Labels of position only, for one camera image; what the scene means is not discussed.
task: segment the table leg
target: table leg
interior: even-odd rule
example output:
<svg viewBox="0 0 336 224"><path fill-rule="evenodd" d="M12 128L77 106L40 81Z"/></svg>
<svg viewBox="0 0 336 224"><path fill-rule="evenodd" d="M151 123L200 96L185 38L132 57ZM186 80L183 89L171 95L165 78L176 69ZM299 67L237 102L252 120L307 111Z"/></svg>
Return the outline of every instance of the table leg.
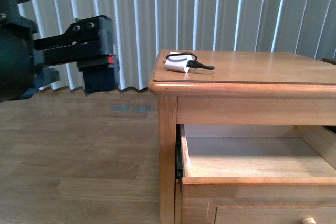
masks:
<svg viewBox="0 0 336 224"><path fill-rule="evenodd" d="M160 224L174 223L177 97L159 99Z"/></svg>

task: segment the black cable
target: black cable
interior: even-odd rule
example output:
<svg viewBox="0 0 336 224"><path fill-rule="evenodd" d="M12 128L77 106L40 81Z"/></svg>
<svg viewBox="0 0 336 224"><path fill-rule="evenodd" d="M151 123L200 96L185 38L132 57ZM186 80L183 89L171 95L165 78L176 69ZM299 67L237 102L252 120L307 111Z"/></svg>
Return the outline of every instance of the black cable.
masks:
<svg viewBox="0 0 336 224"><path fill-rule="evenodd" d="M208 65L203 65L202 63L197 61L197 55L192 53L192 52L181 52L178 54L169 54L166 56L166 59L168 59L170 56L178 56L178 55L191 55L193 56L195 59L194 60L189 60L187 62L187 67L189 68L204 68L207 70L214 70L215 67L214 66L208 66Z"/></svg>

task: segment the wooden drawer knob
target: wooden drawer knob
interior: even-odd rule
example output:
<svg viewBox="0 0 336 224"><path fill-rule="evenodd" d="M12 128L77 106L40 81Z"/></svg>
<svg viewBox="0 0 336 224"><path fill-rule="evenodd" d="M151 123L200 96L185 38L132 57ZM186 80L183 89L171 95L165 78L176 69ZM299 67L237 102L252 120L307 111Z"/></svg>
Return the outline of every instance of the wooden drawer knob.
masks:
<svg viewBox="0 0 336 224"><path fill-rule="evenodd" d="M302 220L301 224L316 224L313 218L305 218Z"/></svg>

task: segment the open drawer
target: open drawer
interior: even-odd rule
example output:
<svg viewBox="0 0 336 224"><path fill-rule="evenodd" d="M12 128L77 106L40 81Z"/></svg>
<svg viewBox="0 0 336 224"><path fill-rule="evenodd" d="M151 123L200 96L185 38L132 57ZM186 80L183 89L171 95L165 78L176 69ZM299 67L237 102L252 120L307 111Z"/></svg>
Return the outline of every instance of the open drawer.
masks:
<svg viewBox="0 0 336 224"><path fill-rule="evenodd" d="M336 134L324 127L181 125L181 152L183 224L336 223Z"/></svg>

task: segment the vertical blinds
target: vertical blinds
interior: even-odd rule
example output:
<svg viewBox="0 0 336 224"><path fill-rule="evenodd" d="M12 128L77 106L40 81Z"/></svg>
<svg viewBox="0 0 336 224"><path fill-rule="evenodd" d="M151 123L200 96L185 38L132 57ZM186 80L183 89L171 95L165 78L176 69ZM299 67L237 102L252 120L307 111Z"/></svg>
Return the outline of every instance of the vertical blinds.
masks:
<svg viewBox="0 0 336 224"><path fill-rule="evenodd" d="M336 54L336 0L33 0L19 9L38 24L35 38L61 34L75 18L109 16L120 89L145 88L161 49ZM54 89L83 86L75 63L56 68Z"/></svg>

